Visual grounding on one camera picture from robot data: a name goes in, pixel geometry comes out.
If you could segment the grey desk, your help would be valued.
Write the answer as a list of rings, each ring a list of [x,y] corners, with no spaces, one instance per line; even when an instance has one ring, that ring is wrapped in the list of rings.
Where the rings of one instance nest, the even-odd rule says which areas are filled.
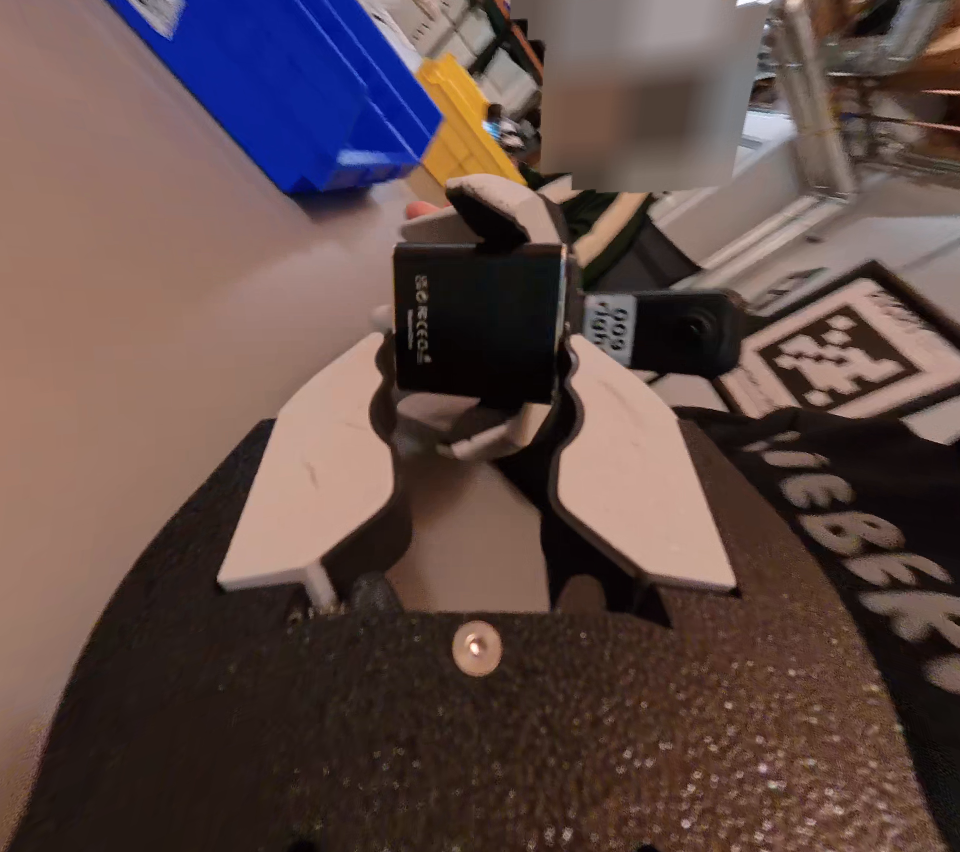
[[[406,182],[277,191],[103,0],[2,0],[2,807],[162,525],[386,301]]]

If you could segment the black white marker board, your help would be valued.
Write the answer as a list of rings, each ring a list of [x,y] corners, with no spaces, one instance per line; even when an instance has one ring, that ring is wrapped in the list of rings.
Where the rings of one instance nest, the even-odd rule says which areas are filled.
[[[786,409],[885,418],[957,446],[958,297],[865,261],[755,317],[738,365],[712,386],[754,419]]]

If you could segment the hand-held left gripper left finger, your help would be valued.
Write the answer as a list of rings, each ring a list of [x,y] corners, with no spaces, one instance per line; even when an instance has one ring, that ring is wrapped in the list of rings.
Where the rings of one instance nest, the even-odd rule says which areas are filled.
[[[404,556],[394,385],[394,337],[373,332],[282,407],[217,574],[224,591],[299,585],[333,608]]]

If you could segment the metal storage rack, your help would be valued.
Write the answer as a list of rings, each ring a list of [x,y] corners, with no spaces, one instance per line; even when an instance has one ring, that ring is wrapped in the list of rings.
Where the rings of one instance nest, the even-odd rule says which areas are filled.
[[[452,54],[476,80],[492,77],[495,60],[503,54],[535,89],[543,86],[546,48],[530,38],[527,19],[514,16],[511,0],[442,0],[440,10],[447,31],[436,52]]]

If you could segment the yellow plastic bin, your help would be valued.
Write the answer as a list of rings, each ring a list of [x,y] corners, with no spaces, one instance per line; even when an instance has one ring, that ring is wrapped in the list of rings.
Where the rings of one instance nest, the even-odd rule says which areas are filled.
[[[416,77],[441,112],[441,124],[421,160],[426,173],[439,186],[477,173],[524,186],[522,174],[484,126],[489,102],[467,70],[447,53],[423,61]]]

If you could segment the silver ventilation duct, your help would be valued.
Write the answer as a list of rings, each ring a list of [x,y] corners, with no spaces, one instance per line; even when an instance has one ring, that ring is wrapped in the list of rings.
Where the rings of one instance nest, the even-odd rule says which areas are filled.
[[[810,186],[886,170],[958,188],[959,0],[775,0],[777,82]]]

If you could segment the blue plastic bin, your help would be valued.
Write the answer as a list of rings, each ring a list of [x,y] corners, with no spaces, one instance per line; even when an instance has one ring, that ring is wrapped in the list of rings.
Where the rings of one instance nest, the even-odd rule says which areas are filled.
[[[106,0],[289,195],[407,177],[441,114],[358,0]]]

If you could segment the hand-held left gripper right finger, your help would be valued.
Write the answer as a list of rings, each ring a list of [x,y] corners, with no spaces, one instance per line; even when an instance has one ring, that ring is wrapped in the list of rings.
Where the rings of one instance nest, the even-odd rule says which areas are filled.
[[[667,620],[661,594],[739,587],[677,415],[582,335],[560,347],[540,437],[550,610]]]

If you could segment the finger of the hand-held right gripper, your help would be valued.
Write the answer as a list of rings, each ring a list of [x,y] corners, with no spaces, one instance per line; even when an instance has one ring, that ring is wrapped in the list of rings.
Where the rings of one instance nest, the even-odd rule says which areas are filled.
[[[523,184],[493,174],[450,179],[445,197],[467,227],[500,250],[571,243],[560,208]]]
[[[490,462],[520,452],[554,411],[546,403],[499,409],[478,399],[430,393],[404,395],[397,405],[405,438],[419,450],[460,462]]]

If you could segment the black cloth with white lettering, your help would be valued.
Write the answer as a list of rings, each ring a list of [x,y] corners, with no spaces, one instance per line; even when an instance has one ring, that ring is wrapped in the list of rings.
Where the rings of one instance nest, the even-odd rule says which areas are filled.
[[[958,443],[880,418],[675,411],[821,566],[889,692],[942,838],[958,850]]]

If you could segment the person's right forearm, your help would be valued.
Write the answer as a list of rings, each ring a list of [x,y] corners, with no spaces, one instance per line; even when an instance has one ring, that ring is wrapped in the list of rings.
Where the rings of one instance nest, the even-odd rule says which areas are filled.
[[[649,193],[576,190],[570,176],[519,168],[526,186],[558,208],[587,293],[666,290],[699,267],[655,225],[659,197]]]

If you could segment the black rectangular power adapter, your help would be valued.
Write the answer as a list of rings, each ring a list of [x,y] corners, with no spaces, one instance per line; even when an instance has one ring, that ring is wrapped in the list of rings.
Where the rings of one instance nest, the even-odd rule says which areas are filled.
[[[404,242],[392,253],[393,348],[403,391],[499,408],[550,404],[565,325],[567,248]]]

